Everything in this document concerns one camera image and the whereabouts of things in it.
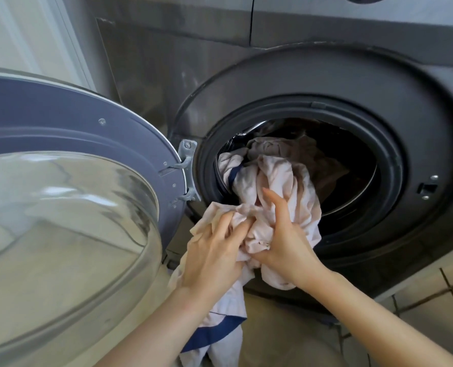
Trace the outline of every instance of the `floor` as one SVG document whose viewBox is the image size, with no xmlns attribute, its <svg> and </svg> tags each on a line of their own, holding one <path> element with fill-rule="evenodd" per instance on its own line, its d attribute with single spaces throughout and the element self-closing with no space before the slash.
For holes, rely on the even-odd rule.
<svg viewBox="0 0 453 367">
<path fill-rule="evenodd" d="M 175 243 L 186 239 L 190 226 L 187 221 L 181 224 Z M 453 253 L 442 263 L 415 276 L 405 288 L 380 303 L 453 353 Z M 167 297 L 169 276 L 170 272 L 162 266 L 150 290 L 123 322 L 66 367 L 94 365 Z M 310 365 L 378 366 L 343 325 L 323 325 L 302 310 L 252 295 L 246 295 L 245 302 L 248 319 L 242 326 L 243 345 L 248 347 L 242 349 L 240 367 L 276 366 L 298 343 L 309 348 Z"/>
</svg>

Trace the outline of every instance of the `person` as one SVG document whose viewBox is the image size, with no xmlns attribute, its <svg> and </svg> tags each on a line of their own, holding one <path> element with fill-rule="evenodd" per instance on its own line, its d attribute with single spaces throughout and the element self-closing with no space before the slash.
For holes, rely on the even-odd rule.
<svg viewBox="0 0 453 367">
<path fill-rule="evenodd" d="M 316 257 L 306 237 L 291 223 L 286 201 L 264 190 L 275 205 L 276 226 L 268 251 L 253 255 L 324 305 L 381 366 L 453 367 L 453 355 L 419 333 Z M 227 238 L 233 213 L 223 215 L 188 244 L 183 284 L 141 325 L 104 356 L 96 367 L 170 366 L 213 305 L 239 278 L 237 252 L 252 221 Z"/>
</svg>

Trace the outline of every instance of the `blue stripe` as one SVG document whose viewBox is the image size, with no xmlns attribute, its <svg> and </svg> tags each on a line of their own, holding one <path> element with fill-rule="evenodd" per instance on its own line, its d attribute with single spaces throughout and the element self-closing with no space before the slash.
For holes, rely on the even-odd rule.
<svg viewBox="0 0 453 367">
<path fill-rule="evenodd" d="M 228 175 L 228 187 L 231 189 L 233 187 L 233 182 L 235 181 L 235 178 L 237 177 L 238 172 L 242 169 L 243 165 L 240 164 L 238 166 L 235 166 L 233 169 L 230 171 L 230 175 Z"/>
<path fill-rule="evenodd" d="M 223 321 L 218 323 L 216 326 L 198 327 L 189 341 L 187 341 L 186 345 L 184 345 L 181 353 L 199 349 L 220 341 L 230 334 L 235 328 L 240 326 L 246 319 L 247 318 L 239 316 L 225 316 Z"/>
</svg>

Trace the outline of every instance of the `laundry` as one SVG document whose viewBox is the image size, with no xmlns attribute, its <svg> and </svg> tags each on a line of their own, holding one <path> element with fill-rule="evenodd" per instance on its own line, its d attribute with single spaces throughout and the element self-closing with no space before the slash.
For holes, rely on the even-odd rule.
<svg viewBox="0 0 453 367">
<path fill-rule="evenodd" d="M 215 229 L 219 218 L 228 211 L 235 211 L 228 234 L 248 217 L 255 217 L 255 222 L 237 256 L 237 261 L 245 262 L 242 276 L 215 304 L 182 350 L 179 357 L 184 367 L 198 367 L 206 353 L 215 367 L 238 365 L 242 346 L 240 325 L 247 318 L 243 285 L 254 277 L 255 268 L 260 268 L 263 281 L 272 287 L 280 290 L 295 287 L 250 254 L 268 250 L 274 234 L 275 206 L 264 197 L 264 187 L 287 201 L 291 221 L 300 225 L 312 247 L 321 240 L 318 230 L 321 207 L 307 165 L 325 196 L 333 191 L 336 179 L 348 172 L 338 161 L 325 157 L 316 148 L 316 142 L 305 135 L 296 140 L 255 138 L 246 148 L 219 155 L 218 169 L 241 204 L 211 203 L 191 229 L 191 240 L 199 240 L 208 224 Z M 170 279 L 172 289 L 180 286 L 186 255 Z"/>
</svg>

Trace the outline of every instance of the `left arm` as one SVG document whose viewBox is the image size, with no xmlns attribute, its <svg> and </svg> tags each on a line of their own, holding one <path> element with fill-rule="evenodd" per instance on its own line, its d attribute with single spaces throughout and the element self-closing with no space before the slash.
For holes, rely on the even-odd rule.
<svg viewBox="0 0 453 367">
<path fill-rule="evenodd" d="M 213 305 L 242 272 L 238 248 L 252 225 L 240 224 L 228 237 L 233 213 L 224 214 L 216 230 L 189 242 L 182 285 L 152 315 L 104 356 L 95 367 L 168 367 Z"/>
</svg>

